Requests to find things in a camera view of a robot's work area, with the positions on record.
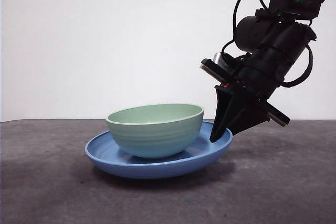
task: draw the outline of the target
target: ceramic bowl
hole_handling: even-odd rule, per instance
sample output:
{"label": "ceramic bowl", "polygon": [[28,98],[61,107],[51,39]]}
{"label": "ceramic bowl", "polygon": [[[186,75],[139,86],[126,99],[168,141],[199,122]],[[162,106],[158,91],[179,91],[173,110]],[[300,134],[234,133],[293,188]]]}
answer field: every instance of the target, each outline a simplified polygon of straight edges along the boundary
{"label": "ceramic bowl", "polygon": [[183,151],[198,136],[204,109],[192,104],[157,104],[130,108],[106,118],[110,133],[124,151],[160,158]]}

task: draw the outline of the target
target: gray table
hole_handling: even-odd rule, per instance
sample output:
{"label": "gray table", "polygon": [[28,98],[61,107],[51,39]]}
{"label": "gray table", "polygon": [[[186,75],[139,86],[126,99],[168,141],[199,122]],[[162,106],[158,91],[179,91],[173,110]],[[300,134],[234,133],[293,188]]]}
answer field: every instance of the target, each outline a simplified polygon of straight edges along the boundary
{"label": "gray table", "polygon": [[219,161],[161,180],[94,168],[104,120],[1,124],[1,223],[336,223],[336,121],[264,123]]}

